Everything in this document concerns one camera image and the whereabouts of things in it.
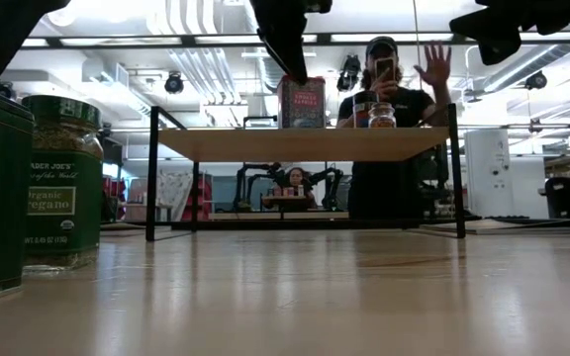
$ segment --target red box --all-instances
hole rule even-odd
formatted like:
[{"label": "red box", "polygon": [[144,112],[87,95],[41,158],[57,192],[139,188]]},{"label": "red box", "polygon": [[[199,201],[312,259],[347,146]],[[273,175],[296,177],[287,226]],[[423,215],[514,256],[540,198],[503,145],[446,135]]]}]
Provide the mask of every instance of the red box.
[{"label": "red box", "polygon": [[278,84],[278,127],[280,129],[324,128],[325,79],[309,78],[299,85],[285,75]]}]

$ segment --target man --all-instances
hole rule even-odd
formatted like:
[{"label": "man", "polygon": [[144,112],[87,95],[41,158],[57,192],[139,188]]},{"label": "man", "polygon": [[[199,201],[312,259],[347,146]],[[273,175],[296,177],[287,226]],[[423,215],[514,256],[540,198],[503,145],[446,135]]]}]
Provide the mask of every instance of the man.
[{"label": "man", "polygon": [[[427,123],[432,126],[447,125],[443,116],[431,115],[450,103],[447,79],[450,76],[451,49],[444,53],[440,44],[427,45],[425,52],[426,70],[417,65],[415,70],[422,81],[432,87],[435,101],[423,90],[400,87],[402,71],[399,65],[395,73],[396,81],[387,79],[385,75],[375,77],[377,59],[393,57],[395,63],[399,63],[397,44],[393,39],[380,37],[371,41],[366,48],[362,87],[375,91],[381,102],[393,105],[398,128],[413,127],[428,118]],[[340,105],[337,127],[353,128],[351,98]],[[360,220],[421,219],[424,213],[415,162],[353,162],[348,210],[352,219]]]}]

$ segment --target spice jar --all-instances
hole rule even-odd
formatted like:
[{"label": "spice jar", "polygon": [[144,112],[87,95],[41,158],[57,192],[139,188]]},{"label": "spice jar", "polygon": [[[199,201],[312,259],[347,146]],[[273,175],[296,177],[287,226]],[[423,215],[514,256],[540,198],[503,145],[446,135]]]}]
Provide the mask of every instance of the spice jar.
[{"label": "spice jar", "polygon": [[378,103],[373,105],[369,111],[369,128],[394,128],[397,123],[395,121],[395,109],[389,103]]},{"label": "spice jar", "polygon": [[374,91],[365,90],[353,95],[353,124],[356,128],[368,128],[369,111],[378,101]]},{"label": "spice jar", "polygon": [[35,115],[28,200],[27,269],[68,269],[96,259],[103,149],[100,111],[73,99],[24,98]]}]

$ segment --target green label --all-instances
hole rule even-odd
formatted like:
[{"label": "green label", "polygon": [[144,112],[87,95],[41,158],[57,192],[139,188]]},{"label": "green label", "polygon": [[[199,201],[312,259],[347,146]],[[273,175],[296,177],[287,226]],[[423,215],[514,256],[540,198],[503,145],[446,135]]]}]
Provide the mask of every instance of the green label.
[{"label": "green label", "polygon": [[36,150],[28,193],[28,254],[94,248],[100,236],[102,163],[90,154]]}]

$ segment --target person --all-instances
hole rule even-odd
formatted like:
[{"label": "person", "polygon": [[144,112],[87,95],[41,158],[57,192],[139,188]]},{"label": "person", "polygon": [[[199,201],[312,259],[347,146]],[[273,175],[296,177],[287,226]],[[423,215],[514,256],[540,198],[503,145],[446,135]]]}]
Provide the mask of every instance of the person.
[{"label": "person", "polygon": [[[433,114],[450,103],[447,79],[451,48],[444,51],[440,44],[429,44],[425,47],[425,55],[427,68],[416,65],[415,70],[421,80],[432,87],[435,100],[423,90],[400,86],[402,70],[399,65],[395,68],[394,81],[388,79],[388,75],[376,75],[376,60],[393,57],[395,63],[399,63],[397,44],[393,39],[376,38],[366,48],[362,88],[376,92],[380,102],[392,104],[398,128],[413,127],[422,120],[427,120],[431,126],[447,125],[446,116]],[[353,128],[353,121],[352,98],[348,98],[340,105],[337,127]],[[358,220],[421,219],[424,212],[416,168],[412,160],[354,162],[348,193],[349,216]]]},{"label": "person", "polygon": [[[305,186],[303,184],[303,181],[305,180],[306,176],[307,176],[307,173],[305,172],[305,170],[303,170],[303,168],[294,167],[294,168],[290,169],[290,171],[287,173],[289,185],[287,187],[283,187],[283,188],[293,187],[294,190],[296,191],[296,194],[298,194],[298,186],[301,186],[301,185]],[[274,190],[280,191],[281,187],[276,186],[276,187],[274,187]],[[307,209],[317,209],[318,208],[318,204],[316,203],[316,197],[314,196],[314,193],[312,193],[312,191],[309,190],[308,188],[305,188],[305,197],[307,197],[305,202],[296,202],[295,204],[292,204],[291,207],[285,207],[286,210],[288,210],[288,211],[290,211],[290,210],[296,210],[296,211],[304,210],[305,211]],[[265,198],[265,197],[263,197],[262,203],[263,203],[263,207],[265,207],[267,209],[272,209],[276,205],[276,204],[274,204],[274,202],[271,199]]]}]

